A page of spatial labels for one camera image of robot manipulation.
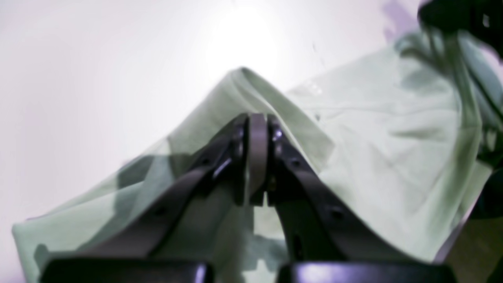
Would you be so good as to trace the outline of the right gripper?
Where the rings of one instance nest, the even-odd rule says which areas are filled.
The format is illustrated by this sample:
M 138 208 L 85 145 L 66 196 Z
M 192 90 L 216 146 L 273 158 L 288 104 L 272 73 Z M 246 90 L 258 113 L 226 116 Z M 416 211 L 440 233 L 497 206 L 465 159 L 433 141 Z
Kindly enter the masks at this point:
M 445 34 L 467 31 L 503 57 L 501 0 L 430 0 L 417 11 L 418 19 Z

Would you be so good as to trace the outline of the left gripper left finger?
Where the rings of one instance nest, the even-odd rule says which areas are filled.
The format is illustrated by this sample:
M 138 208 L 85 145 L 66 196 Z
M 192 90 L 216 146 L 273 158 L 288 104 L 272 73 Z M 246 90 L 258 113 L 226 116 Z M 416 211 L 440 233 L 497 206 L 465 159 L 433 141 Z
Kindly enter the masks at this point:
M 160 195 L 132 222 L 99 243 L 76 253 L 54 253 L 45 265 L 43 283 L 214 283 L 212 264 L 195 256 L 156 257 L 188 223 L 196 232 L 216 227 L 216 217 L 246 198 L 248 149 L 247 114 L 238 115 L 192 156 L 174 184 L 162 185 Z

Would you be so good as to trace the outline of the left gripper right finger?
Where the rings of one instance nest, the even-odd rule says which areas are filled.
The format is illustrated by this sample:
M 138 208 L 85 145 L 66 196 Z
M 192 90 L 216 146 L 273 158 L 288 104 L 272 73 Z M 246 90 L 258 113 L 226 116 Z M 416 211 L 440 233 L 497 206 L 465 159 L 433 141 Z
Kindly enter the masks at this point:
M 267 203 L 278 214 L 289 254 L 277 283 L 456 283 L 447 265 L 413 259 L 373 232 L 316 175 L 286 138 L 269 135 Z

